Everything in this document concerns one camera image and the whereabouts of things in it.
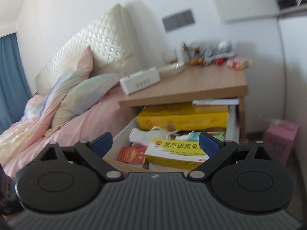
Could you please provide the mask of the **person's left hand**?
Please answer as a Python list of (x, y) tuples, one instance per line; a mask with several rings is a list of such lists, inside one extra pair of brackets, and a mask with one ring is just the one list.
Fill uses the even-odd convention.
[(15, 190), (15, 181), (9, 177), (1, 166), (1, 214), (11, 215), (23, 210)]

